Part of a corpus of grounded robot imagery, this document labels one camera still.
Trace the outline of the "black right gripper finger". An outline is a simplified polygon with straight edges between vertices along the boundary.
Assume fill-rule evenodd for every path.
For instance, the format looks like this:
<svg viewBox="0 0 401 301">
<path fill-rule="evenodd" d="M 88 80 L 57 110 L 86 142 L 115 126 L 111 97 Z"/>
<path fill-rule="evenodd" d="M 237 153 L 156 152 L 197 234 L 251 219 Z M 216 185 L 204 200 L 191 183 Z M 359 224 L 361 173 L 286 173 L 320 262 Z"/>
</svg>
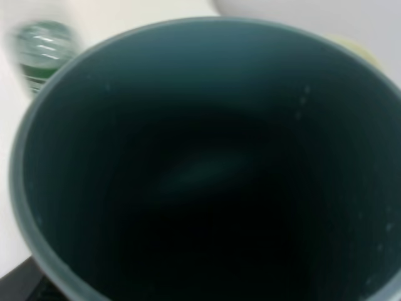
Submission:
<svg viewBox="0 0 401 301">
<path fill-rule="evenodd" d="M 1 300 L 68 300 L 29 257 L 1 277 Z"/>
</svg>

